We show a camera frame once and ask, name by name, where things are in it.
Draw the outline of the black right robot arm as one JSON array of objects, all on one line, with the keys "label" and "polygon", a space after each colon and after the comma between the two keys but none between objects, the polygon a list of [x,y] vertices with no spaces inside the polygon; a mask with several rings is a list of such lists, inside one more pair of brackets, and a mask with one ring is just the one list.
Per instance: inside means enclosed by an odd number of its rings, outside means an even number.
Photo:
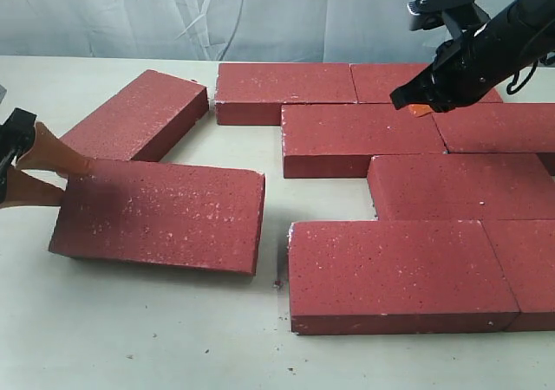
[{"label": "black right robot arm", "polygon": [[414,0],[410,30],[446,27],[451,37],[415,78],[396,88],[396,109],[427,105],[436,113],[471,106],[509,79],[507,93],[525,86],[525,67],[554,62],[554,0],[514,0],[489,16],[476,0]]}]

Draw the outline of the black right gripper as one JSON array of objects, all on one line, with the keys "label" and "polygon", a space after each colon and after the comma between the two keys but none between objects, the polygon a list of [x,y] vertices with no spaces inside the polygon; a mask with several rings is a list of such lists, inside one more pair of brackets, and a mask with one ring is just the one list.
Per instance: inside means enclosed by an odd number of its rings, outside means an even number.
[{"label": "black right gripper", "polygon": [[408,106],[417,118],[445,113],[480,101],[507,78],[507,10],[490,17],[474,4],[479,21],[468,29],[449,30],[432,63],[390,93],[397,109]]}]

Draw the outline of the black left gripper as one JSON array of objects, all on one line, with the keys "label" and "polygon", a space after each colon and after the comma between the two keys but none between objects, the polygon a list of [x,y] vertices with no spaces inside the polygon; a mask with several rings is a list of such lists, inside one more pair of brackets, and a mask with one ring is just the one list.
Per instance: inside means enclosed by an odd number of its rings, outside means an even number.
[{"label": "black left gripper", "polygon": [[50,171],[67,178],[89,174],[92,162],[36,122],[35,114],[16,107],[1,125],[1,206],[57,207],[64,190],[20,170]]}]

